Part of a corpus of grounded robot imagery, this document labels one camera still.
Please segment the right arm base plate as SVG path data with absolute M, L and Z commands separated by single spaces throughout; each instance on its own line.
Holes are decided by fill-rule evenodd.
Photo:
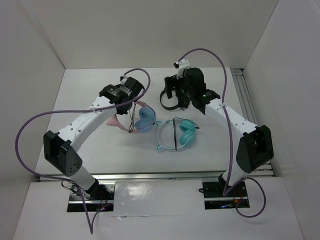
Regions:
M 223 188 L 218 182 L 203 182 L 198 190 L 203 194 L 204 208 L 206 210 L 249 208 L 247 188 L 244 182 L 238 184 L 226 196 L 223 196 Z

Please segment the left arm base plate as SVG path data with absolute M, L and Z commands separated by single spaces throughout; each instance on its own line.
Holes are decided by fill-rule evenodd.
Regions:
M 100 210 L 101 212 L 113 212 L 114 211 L 114 196 L 115 196 L 115 183 L 107 182 L 103 184 L 105 191 L 101 190 L 97 193 L 96 196 L 91 197 L 85 191 L 81 191 L 84 197 L 84 202 L 88 212 L 96 212 Z M 67 205 L 68 213 L 83 213 L 85 212 L 83 201 L 80 196 L 79 191 L 74 184 L 68 186 L 69 198 Z

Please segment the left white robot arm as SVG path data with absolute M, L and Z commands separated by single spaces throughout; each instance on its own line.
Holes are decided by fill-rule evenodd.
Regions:
M 125 77 L 120 84 L 105 86 L 88 112 L 79 115 L 58 132 L 47 131 L 43 136 L 44 158 L 81 190 L 88 200 L 95 199 L 105 188 L 83 166 L 78 150 L 86 139 L 107 119 L 127 114 L 144 86 L 133 77 Z

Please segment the pink blue cat-ear headphones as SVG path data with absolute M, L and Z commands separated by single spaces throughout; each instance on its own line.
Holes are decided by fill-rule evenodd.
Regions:
M 136 101 L 132 110 L 129 110 L 130 125 L 125 127 L 118 119 L 117 115 L 110 117 L 106 125 L 117 127 L 122 131 L 136 134 L 150 131 L 156 123 L 156 113 L 153 108 L 143 101 Z

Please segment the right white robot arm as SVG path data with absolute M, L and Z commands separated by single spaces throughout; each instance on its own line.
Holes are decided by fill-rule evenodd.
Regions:
M 274 157 L 271 130 L 248 121 L 226 105 L 218 93 L 207 88 L 199 68 L 185 69 L 181 76 L 167 76 L 164 84 L 163 93 L 168 99 L 175 94 L 179 107 L 191 103 L 228 130 L 229 167 L 218 178 L 218 190 L 223 196 L 230 196 L 251 172 Z

